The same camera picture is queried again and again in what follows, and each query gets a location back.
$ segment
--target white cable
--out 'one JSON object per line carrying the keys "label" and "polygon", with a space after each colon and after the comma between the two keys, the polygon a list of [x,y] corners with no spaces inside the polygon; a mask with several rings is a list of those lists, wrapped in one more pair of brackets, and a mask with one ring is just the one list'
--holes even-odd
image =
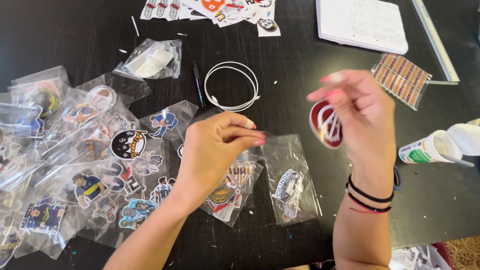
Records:
{"label": "white cable", "polygon": [[[223,64],[228,64],[228,63],[233,63],[233,64],[238,64],[238,65],[241,65],[241,66],[244,66],[246,69],[248,69],[248,71],[250,71],[250,73],[252,73],[253,75],[253,78],[255,79],[255,84],[253,83],[253,80],[243,71],[239,70],[239,69],[236,69],[234,67],[231,67],[231,66],[222,66],[222,67],[218,67],[220,65],[223,65]],[[233,70],[236,70],[240,73],[242,73],[243,75],[245,75],[245,77],[247,77],[250,82],[252,83],[252,86],[253,86],[253,98],[246,102],[246,103],[243,103],[242,105],[238,105],[238,106],[233,106],[233,107],[226,107],[226,106],[222,106],[218,103],[218,100],[214,97],[214,96],[209,96],[208,95],[208,92],[207,92],[207,80],[208,80],[208,77],[210,77],[210,75],[219,70],[219,69],[222,69],[222,68],[230,68],[230,69],[233,69]],[[222,110],[229,110],[229,111],[232,111],[232,112],[238,112],[238,111],[242,111],[242,110],[245,110],[247,109],[248,107],[250,107],[256,100],[258,100],[260,98],[260,96],[257,96],[258,95],[258,81],[257,81],[257,77],[255,76],[255,74],[253,73],[253,71],[248,68],[246,65],[242,64],[242,63],[238,63],[238,62],[232,62],[232,61],[228,61],[228,62],[222,62],[220,64],[217,64],[215,65],[212,69],[210,69],[210,71],[207,73],[207,76],[205,77],[205,83],[204,83],[204,91],[205,91],[205,96],[207,97],[207,99],[212,103],[214,104],[215,106],[221,108]]]}

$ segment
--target forearm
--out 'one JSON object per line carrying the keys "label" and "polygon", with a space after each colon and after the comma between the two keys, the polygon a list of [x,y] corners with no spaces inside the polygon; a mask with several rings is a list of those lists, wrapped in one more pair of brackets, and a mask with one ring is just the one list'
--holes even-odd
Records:
{"label": "forearm", "polygon": [[[352,181],[361,191],[376,197],[388,198],[393,190],[393,170],[354,168]],[[386,208],[389,203],[375,203],[349,192],[363,203]],[[345,194],[336,217],[333,248],[339,270],[388,269],[391,257],[388,213],[366,214],[350,210],[363,210]]]}
{"label": "forearm", "polygon": [[113,253],[104,269],[162,269],[188,216],[177,202],[171,193]]}

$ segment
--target left hand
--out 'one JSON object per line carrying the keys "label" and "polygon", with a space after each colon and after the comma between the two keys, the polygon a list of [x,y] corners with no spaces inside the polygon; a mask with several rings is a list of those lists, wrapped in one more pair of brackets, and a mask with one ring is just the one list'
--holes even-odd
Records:
{"label": "left hand", "polygon": [[198,208],[222,182],[227,169],[246,149],[265,144],[265,135],[252,130],[247,117],[225,111],[187,129],[175,187],[167,197],[176,197],[186,214]]}

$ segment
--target plastic cup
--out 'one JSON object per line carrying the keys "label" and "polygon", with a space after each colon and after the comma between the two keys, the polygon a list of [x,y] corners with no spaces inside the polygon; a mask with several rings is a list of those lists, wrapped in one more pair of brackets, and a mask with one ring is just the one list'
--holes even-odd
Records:
{"label": "plastic cup", "polygon": [[440,154],[456,159],[462,159],[462,152],[445,130],[437,130],[428,137],[401,147],[398,155],[403,162],[408,164],[424,162],[450,162]]}

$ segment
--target orange sticker sheet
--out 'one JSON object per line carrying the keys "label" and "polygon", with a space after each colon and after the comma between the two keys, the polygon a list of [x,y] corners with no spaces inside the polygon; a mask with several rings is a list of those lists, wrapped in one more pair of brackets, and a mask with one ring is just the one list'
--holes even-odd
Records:
{"label": "orange sticker sheet", "polygon": [[405,57],[392,53],[382,54],[372,74],[383,88],[413,110],[418,109],[428,81],[432,79],[432,75]]}

